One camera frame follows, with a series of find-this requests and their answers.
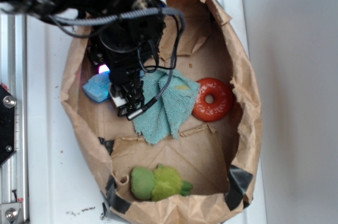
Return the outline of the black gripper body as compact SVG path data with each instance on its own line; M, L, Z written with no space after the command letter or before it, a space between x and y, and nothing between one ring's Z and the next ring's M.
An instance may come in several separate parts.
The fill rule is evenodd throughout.
M92 62L105 64L113 85L139 86L140 71L151 56L158 62L157 47L165 27L164 15L115 17L93 26L88 49Z

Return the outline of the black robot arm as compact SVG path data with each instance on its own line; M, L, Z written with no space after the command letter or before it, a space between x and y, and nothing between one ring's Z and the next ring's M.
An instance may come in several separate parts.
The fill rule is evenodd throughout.
M110 69L110 81L119 89L139 89L144 62L155 52L165 27L160 0L1 0L1 10L27 14L39 20L68 25L58 17L78 11L74 25L92 26L90 55Z

